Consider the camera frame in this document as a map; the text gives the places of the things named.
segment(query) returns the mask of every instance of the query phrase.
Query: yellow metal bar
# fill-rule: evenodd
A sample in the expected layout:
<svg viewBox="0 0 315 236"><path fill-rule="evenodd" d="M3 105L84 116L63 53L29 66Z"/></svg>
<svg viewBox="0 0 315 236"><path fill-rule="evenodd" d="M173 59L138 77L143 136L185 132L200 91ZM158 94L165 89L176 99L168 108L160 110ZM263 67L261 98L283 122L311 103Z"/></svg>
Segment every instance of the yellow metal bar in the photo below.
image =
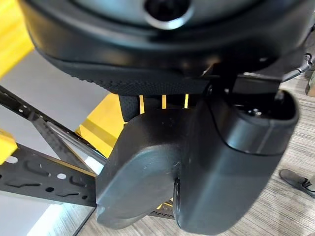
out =
<svg viewBox="0 0 315 236"><path fill-rule="evenodd" d="M0 0L0 79L33 48L16 0Z"/></svg>
<svg viewBox="0 0 315 236"><path fill-rule="evenodd" d="M123 127L118 95L109 94L75 132L109 157Z"/></svg>
<svg viewBox="0 0 315 236"><path fill-rule="evenodd" d="M12 135L0 129L0 165L18 148Z"/></svg>

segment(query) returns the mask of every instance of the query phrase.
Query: silver ring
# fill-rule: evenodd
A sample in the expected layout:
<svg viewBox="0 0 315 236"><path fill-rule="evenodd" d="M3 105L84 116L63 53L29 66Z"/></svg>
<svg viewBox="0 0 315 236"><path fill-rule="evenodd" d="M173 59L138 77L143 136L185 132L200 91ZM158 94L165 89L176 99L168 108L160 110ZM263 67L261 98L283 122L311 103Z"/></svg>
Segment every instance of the silver ring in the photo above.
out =
<svg viewBox="0 0 315 236"><path fill-rule="evenodd" d="M160 30L174 30L183 26L192 16L193 6L189 6L188 10L179 18L176 18L171 21L159 21L153 16L151 16L147 11L145 11L144 18L145 20L153 27Z"/></svg>

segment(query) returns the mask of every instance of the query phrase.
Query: wooden floor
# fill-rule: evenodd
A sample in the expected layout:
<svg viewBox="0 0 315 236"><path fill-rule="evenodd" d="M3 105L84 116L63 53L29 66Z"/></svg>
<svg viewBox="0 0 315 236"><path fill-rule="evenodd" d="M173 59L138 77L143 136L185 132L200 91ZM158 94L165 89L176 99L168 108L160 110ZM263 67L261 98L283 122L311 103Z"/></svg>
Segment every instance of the wooden floor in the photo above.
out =
<svg viewBox="0 0 315 236"><path fill-rule="evenodd" d="M311 74L311 71L307 72L306 77ZM315 98L305 95L306 77L302 75L282 85L299 100L301 118L281 163L250 211L222 236L308 236L315 233L315 200L291 188L278 176L281 168L292 169L308 177L315 174ZM79 235L193 234L180 230L174 220L148 216L125 229L111 230L97 224L94 213Z"/></svg>

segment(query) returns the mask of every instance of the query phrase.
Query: round hole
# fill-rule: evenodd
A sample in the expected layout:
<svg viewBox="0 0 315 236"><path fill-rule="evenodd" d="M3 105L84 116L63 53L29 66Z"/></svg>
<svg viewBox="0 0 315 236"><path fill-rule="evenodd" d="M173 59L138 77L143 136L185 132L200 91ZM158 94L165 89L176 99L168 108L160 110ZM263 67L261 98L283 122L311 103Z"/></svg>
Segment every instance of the round hole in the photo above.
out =
<svg viewBox="0 0 315 236"><path fill-rule="evenodd" d="M48 187L48 188L45 189L45 191L46 191L46 192L49 192L49 193L51 193L51 192L54 191L54 190L55 190L55 189L52 188L52 187Z"/></svg>
<svg viewBox="0 0 315 236"><path fill-rule="evenodd" d="M190 0L147 0L144 8L147 22L162 30L179 28L192 16Z"/></svg>
<svg viewBox="0 0 315 236"><path fill-rule="evenodd" d="M16 158L15 156L10 156L8 159L5 160L6 162L8 163L11 163L11 164L15 164L15 163L18 163L19 159Z"/></svg>
<svg viewBox="0 0 315 236"><path fill-rule="evenodd" d="M59 173L59 174L57 175L57 178L59 178L59 179L65 179L65 178L67 178L67 176L66 176L64 173Z"/></svg>

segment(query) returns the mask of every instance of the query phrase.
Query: shoe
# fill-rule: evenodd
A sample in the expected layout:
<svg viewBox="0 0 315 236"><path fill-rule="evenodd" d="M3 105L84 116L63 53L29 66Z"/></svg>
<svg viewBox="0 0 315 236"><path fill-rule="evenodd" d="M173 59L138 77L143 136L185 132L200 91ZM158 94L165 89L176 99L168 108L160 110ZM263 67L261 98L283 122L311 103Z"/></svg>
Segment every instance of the shoe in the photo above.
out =
<svg viewBox="0 0 315 236"><path fill-rule="evenodd" d="M307 178L299 176L297 173L288 170L282 169L279 172L280 177L287 182L288 184L292 185L293 187L307 193L311 197L315 198L315 192L309 190L307 187L310 186L310 182Z"/></svg>

